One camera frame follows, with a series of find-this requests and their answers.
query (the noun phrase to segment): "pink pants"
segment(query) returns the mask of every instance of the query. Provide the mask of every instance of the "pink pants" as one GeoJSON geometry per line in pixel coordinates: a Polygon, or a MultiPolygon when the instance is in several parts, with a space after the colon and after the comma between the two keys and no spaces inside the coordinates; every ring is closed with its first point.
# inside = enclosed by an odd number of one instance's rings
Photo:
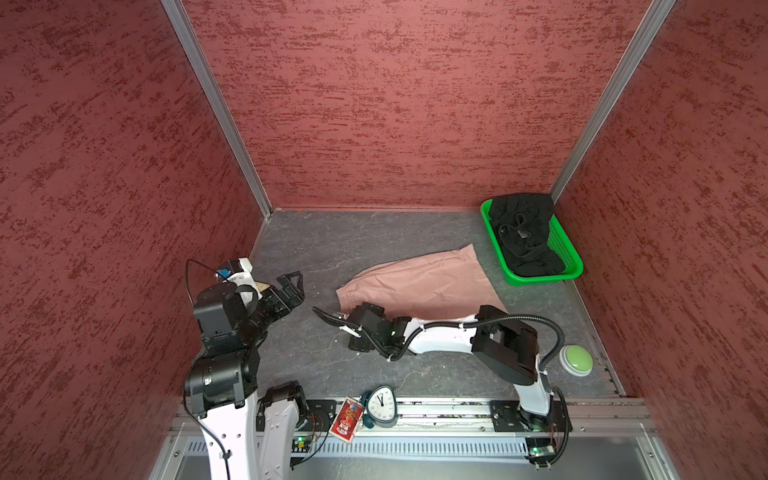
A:
{"type": "Polygon", "coordinates": [[[383,306],[388,319],[455,319],[481,305],[507,311],[468,245],[460,250],[382,263],[358,273],[336,291],[342,313],[362,302],[383,306]]]}

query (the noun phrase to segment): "black cloth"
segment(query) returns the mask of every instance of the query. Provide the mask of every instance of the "black cloth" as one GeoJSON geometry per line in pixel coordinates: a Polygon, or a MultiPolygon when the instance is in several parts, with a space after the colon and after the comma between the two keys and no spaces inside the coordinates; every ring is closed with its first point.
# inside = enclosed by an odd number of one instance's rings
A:
{"type": "Polygon", "coordinates": [[[504,260],[515,275],[557,275],[563,260],[547,246],[554,204],[547,194],[496,197],[488,215],[504,260]]]}

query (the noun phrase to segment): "gray table surface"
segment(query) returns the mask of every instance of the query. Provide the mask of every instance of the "gray table surface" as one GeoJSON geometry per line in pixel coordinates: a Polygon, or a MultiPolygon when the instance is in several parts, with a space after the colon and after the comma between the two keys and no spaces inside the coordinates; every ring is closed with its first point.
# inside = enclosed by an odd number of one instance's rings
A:
{"type": "MultiPolygon", "coordinates": [[[[338,311],[336,289],[360,271],[392,260],[455,250],[474,244],[478,261],[510,313],[534,313],[558,322],[566,343],[590,345],[580,320],[580,305],[562,282],[511,286],[503,277],[479,213],[278,211],[266,227],[252,260],[259,281],[276,283],[300,270],[306,299],[274,323],[260,348],[260,392],[298,380],[308,396],[358,396],[382,384],[398,396],[474,396],[516,398],[512,384],[498,378],[472,355],[425,353],[386,362],[377,352],[347,348],[348,334],[326,325],[312,306],[338,311]]],[[[554,333],[534,325],[541,351],[554,345],[554,333]]],[[[567,374],[553,359],[549,380],[566,396],[605,397],[610,393],[598,372],[583,378],[567,374]]]]}

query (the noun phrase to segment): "wall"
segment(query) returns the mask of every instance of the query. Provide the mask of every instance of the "wall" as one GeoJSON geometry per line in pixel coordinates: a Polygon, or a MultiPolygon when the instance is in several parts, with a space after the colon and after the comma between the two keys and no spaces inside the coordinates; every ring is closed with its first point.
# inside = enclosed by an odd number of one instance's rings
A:
{"type": "Polygon", "coordinates": [[[558,217],[683,478],[768,475],[768,4],[678,0],[558,217]]]}
{"type": "Polygon", "coordinates": [[[187,0],[276,207],[549,190],[649,0],[187,0]]]}
{"type": "Polygon", "coordinates": [[[257,206],[160,2],[3,2],[0,71],[0,478],[146,478],[257,206]]]}

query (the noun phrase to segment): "green basket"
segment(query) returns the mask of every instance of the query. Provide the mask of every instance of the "green basket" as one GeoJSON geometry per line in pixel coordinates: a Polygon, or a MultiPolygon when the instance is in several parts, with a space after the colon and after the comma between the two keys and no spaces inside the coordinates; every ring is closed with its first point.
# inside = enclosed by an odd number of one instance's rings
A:
{"type": "Polygon", "coordinates": [[[568,235],[563,231],[563,227],[560,226],[558,219],[552,215],[552,220],[549,220],[549,241],[547,245],[554,250],[556,254],[565,263],[565,270],[559,275],[547,275],[547,276],[517,276],[507,266],[504,261],[504,255],[502,255],[502,249],[498,246],[496,235],[491,228],[491,218],[488,215],[488,211],[491,209],[492,200],[486,200],[483,205],[480,206],[480,213],[482,219],[485,221],[485,228],[488,230],[488,235],[491,237],[491,243],[496,250],[496,256],[498,262],[502,265],[502,272],[504,273],[504,279],[510,285],[533,285],[534,283],[549,283],[558,282],[559,280],[572,280],[584,271],[584,263],[581,261],[581,257],[576,253],[576,249],[573,243],[568,239],[568,235]]]}

